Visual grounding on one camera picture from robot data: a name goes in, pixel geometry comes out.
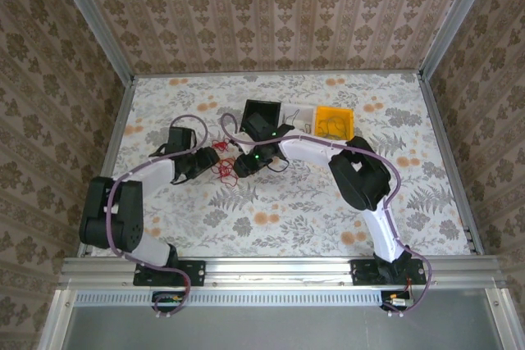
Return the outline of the black plastic bin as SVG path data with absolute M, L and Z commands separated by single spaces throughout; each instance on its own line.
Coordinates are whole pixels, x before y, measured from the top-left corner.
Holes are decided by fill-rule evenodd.
M 279 125 L 281 103 L 247 99 L 240 125 L 242 131 L 246 131 L 248 118 L 254 113 L 258 113 L 268 124 L 277 127 Z

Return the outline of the floral patterned table cover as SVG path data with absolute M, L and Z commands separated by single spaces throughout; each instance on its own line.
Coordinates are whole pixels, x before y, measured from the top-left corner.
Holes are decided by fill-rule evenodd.
M 418 76 L 272 75 L 140 79 L 116 159 L 121 175 L 167 140 L 171 122 L 194 129 L 223 157 L 247 99 L 349 108 L 354 132 L 401 174 L 390 205 L 404 243 L 425 256 L 471 251 Z M 330 171 L 275 161 L 243 180 L 209 170 L 144 201 L 144 229 L 184 257 L 342 257 L 372 253 L 363 216 Z

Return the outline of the white plastic bin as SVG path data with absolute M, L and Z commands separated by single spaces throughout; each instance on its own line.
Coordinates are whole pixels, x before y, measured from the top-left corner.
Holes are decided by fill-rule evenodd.
M 314 135 L 316 110 L 312 105 L 282 103 L 279 124 L 290 125 L 306 134 Z

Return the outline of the yellow plastic bin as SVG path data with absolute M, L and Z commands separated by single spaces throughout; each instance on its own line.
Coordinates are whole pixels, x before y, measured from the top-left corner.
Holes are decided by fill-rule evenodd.
M 348 108 L 317 107 L 314 135 L 325 139 L 351 140 L 354 137 L 354 112 Z

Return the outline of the grey metal front panel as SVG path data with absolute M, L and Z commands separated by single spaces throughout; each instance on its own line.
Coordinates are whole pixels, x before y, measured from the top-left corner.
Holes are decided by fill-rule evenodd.
M 352 307 L 147 307 L 73 311 L 64 350 L 503 350 L 482 312 L 388 316 Z

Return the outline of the aluminium frame left side rail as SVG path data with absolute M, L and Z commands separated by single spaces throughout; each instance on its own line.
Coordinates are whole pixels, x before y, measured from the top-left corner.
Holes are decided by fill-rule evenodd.
M 136 90 L 137 77 L 131 78 L 131 81 L 126 85 L 124 94 L 121 100 L 121 105 L 117 113 L 115 125 L 112 130 L 111 138 L 107 146 L 107 152 L 104 157 L 102 169 L 99 175 L 103 177 L 112 178 L 112 173 L 116 165 L 116 159 L 121 146 L 121 141 L 125 132 L 128 117 L 131 111 L 133 98 Z

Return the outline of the aluminium frame rail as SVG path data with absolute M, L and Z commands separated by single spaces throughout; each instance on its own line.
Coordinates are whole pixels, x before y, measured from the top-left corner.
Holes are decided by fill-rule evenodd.
M 452 194 L 456 202 L 459 218 L 463 223 L 464 230 L 470 235 L 469 244 L 472 246 L 471 252 L 476 253 L 477 255 L 484 255 L 486 253 L 485 248 L 482 245 L 482 240 L 477 230 L 477 225 L 463 187 L 461 176 L 459 174 L 458 167 L 456 166 L 454 154 L 452 152 L 450 142 L 441 119 L 441 114 L 439 112 L 433 92 L 431 91 L 431 85 L 421 72 L 418 73 L 418 81 L 424 102 L 427 106 L 431 125 L 434 129 L 437 145 L 440 149 L 442 161 L 449 179 Z
M 134 80 L 161 79 L 161 78 L 186 78 L 186 77 L 231 77 L 231 76 L 272 76 L 272 75 L 395 75 L 412 74 L 420 75 L 420 70 L 278 70 L 278 71 L 232 71 L 232 72 L 207 72 L 207 73 L 171 73 L 171 74 L 136 74 Z
M 112 130 L 111 138 L 107 146 L 107 152 L 104 157 L 102 169 L 99 175 L 103 177 L 112 178 L 112 173 L 116 165 L 116 159 L 121 146 L 121 141 L 125 132 L 128 117 L 131 111 L 133 98 L 136 90 L 137 77 L 131 78 L 131 81 L 126 85 L 124 94 L 121 100 L 121 105 L 117 113 L 115 125 Z
M 348 257 L 205 257 L 206 289 L 350 289 Z M 506 286 L 494 256 L 430 256 L 430 288 Z M 67 258 L 59 289 L 130 289 L 135 264 L 119 257 Z

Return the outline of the aluminium frame back rail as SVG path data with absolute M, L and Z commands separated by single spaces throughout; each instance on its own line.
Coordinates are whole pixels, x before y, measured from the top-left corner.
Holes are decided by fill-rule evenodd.
M 278 70 L 278 71 L 232 71 L 232 72 L 207 72 L 207 73 L 171 73 L 171 74 L 136 74 L 134 80 L 161 79 L 161 78 L 186 78 L 186 77 L 231 77 L 231 76 L 272 76 L 272 75 L 395 75 L 412 74 L 420 75 L 420 70 Z

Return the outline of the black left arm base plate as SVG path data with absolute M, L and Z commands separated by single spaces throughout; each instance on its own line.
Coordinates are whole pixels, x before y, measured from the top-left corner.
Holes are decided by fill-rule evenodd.
M 206 261 L 179 261 L 178 270 L 185 272 L 193 286 L 203 287 L 206 275 Z M 181 274 L 155 270 L 137 265 L 133 278 L 134 286 L 149 287 L 184 287 L 185 279 Z

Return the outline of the aluminium frame front rail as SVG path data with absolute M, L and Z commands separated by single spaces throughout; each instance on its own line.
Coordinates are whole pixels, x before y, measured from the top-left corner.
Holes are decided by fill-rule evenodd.
M 350 289 L 348 257 L 205 257 L 206 289 Z M 430 256 L 430 288 L 506 286 L 494 256 Z M 135 264 L 119 257 L 67 258 L 59 289 L 130 289 Z

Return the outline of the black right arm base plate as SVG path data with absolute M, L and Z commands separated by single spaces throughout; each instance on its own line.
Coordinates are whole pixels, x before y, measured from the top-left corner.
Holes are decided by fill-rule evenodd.
M 354 259 L 350 261 L 350 272 L 353 285 L 424 285 L 427 276 L 423 263 L 419 259 L 403 260 L 401 258 L 387 262 L 381 258 Z

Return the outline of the aluminium frame left post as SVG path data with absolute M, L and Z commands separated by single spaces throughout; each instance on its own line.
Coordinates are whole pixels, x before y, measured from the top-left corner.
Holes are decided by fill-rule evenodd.
M 92 30 L 94 37 L 97 39 L 121 82 L 125 87 L 130 86 L 135 73 L 131 70 L 130 64 L 116 40 L 116 36 L 111 32 L 109 24 L 105 21 L 102 8 L 96 4 L 95 0 L 73 1 Z

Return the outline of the aluminium frame post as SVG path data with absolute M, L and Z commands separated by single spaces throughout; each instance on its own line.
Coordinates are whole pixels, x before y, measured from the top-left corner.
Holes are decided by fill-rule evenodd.
M 454 0 L 452 2 L 450 10 L 420 67 L 420 76 L 423 81 L 428 81 L 436 71 L 475 1 Z
M 135 73 L 131 70 L 130 64 L 116 40 L 116 36 L 111 32 L 109 24 L 105 21 L 102 8 L 96 4 L 95 0 L 73 1 L 92 30 L 94 37 L 97 39 L 121 82 L 125 87 L 130 86 Z

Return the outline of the aluminium frame right side rail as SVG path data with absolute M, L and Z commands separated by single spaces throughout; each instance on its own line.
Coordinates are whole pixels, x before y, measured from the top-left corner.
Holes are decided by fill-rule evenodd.
M 464 230 L 470 235 L 469 244 L 472 246 L 471 252 L 476 253 L 477 255 L 484 255 L 486 253 L 485 248 L 482 245 L 482 240 L 477 230 L 477 225 L 463 187 L 461 176 L 459 174 L 458 167 L 456 166 L 454 154 L 452 152 L 450 142 L 441 119 L 441 114 L 439 112 L 433 92 L 431 91 L 431 85 L 421 72 L 418 73 L 418 81 L 424 102 L 427 106 L 431 125 L 434 129 L 437 145 L 440 149 L 442 161 L 449 179 L 452 194 L 456 202 L 459 218 L 463 223 Z

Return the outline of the aluminium frame right post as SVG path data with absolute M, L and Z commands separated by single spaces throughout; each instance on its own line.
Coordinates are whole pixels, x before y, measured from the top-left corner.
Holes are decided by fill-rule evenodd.
M 420 67 L 420 76 L 423 81 L 428 81 L 436 71 L 475 1 L 454 0 L 452 2 L 450 10 Z

